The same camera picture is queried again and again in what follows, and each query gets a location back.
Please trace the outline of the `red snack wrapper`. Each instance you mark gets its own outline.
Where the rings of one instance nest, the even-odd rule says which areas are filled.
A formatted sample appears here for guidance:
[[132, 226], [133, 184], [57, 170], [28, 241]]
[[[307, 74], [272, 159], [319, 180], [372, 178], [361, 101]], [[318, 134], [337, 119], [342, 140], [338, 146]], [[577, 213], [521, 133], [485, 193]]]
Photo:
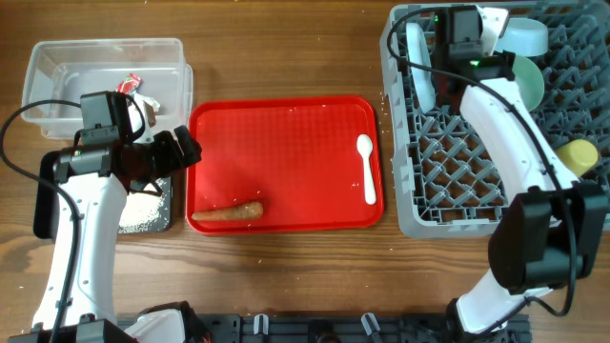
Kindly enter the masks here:
[[142, 83], [143, 80], [141, 77], [134, 73], [130, 73], [123, 81], [119, 83], [115, 90], [127, 95], [133, 95], [137, 92], [137, 89]]

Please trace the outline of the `yellow plastic cup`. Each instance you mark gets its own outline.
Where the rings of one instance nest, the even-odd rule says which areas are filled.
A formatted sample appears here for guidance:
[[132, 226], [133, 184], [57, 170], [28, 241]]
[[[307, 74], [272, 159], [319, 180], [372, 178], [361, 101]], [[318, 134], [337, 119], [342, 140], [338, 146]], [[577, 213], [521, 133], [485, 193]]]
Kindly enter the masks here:
[[581, 177], [593, 169], [600, 159], [600, 153], [595, 145], [584, 139], [566, 143], [556, 150], [556, 155], [577, 177]]

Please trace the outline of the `white tissue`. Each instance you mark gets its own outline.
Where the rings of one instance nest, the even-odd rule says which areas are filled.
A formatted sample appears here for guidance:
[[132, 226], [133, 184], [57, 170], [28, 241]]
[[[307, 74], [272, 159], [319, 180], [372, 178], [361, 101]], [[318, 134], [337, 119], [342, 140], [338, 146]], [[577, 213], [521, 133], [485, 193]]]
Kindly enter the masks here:
[[152, 97], [135, 93], [133, 99], [136, 101], [140, 110], [143, 111], [147, 123], [152, 128], [156, 125], [156, 115], [160, 111], [160, 104]]

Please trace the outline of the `light blue bowl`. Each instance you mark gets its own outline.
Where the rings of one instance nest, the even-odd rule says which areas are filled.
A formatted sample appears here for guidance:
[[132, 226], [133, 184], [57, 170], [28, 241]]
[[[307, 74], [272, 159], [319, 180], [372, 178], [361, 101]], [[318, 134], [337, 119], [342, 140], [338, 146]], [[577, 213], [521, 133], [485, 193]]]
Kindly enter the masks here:
[[524, 57], [541, 56], [549, 50], [548, 36], [548, 28], [540, 21], [511, 17], [495, 51], [508, 51]]

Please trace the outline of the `light blue plate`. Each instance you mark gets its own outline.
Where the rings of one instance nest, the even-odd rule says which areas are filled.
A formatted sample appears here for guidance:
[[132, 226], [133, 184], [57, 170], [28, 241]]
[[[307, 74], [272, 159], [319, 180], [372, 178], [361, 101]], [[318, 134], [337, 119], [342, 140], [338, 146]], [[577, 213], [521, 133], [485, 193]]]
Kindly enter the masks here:
[[436, 94], [433, 86], [432, 67], [423, 29], [416, 23], [407, 23], [405, 27], [408, 61], [413, 64], [411, 74], [416, 89], [419, 108], [423, 113], [436, 106]]

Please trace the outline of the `white plastic spoon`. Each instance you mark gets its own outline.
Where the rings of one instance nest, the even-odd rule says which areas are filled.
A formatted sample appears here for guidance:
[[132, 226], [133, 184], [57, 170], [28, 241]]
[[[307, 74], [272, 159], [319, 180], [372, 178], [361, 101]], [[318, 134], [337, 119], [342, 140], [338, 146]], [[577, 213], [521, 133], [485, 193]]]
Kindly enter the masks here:
[[373, 142], [367, 134], [361, 134], [356, 140], [356, 149], [362, 159], [363, 186], [365, 202], [368, 205], [376, 203], [376, 188], [371, 167]]

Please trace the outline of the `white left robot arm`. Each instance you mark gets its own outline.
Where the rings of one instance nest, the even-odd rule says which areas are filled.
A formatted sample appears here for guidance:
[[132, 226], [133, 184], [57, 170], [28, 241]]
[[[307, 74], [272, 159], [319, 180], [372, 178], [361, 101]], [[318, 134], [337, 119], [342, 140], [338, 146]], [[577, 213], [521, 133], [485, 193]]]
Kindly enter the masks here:
[[132, 126], [132, 96], [101, 91], [75, 107], [83, 127], [59, 151], [52, 178], [12, 170], [51, 190], [56, 228], [49, 280], [28, 333], [13, 342], [209, 342], [212, 332], [188, 302], [148, 308], [126, 329], [118, 326], [112, 295], [115, 247], [130, 193], [195, 165], [201, 147], [186, 126], [144, 136], [144, 115]]

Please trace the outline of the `green bowl with rice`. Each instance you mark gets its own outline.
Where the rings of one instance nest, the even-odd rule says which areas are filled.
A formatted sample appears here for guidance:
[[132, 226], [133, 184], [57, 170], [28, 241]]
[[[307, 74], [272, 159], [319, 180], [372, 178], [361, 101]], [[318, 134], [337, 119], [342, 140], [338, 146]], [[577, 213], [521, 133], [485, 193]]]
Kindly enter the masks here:
[[528, 111], [535, 110], [541, 103], [545, 92], [541, 70], [529, 58], [516, 55], [513, 74], [525, 108]]

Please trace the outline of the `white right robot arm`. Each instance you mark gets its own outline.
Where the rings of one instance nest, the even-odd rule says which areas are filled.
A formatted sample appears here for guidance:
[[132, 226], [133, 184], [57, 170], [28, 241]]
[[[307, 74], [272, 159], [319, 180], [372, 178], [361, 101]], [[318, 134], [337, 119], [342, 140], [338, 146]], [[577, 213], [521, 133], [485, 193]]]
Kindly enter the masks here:
[[526, 109], [513, 67], [516, 56], [496, 52], [509, 21], [501, 8], [477, 5], [436, 10], [435, 66], [458, 94], [460, 114], [495, 164], [510, 202], [489, 241], [489, 270], [452, 309], [463, 339], [484, 336], [524, 306], [566, 290], [571, 308], [576, 282], [590, 275], [609, 199], [581, 182], [558, 158]]

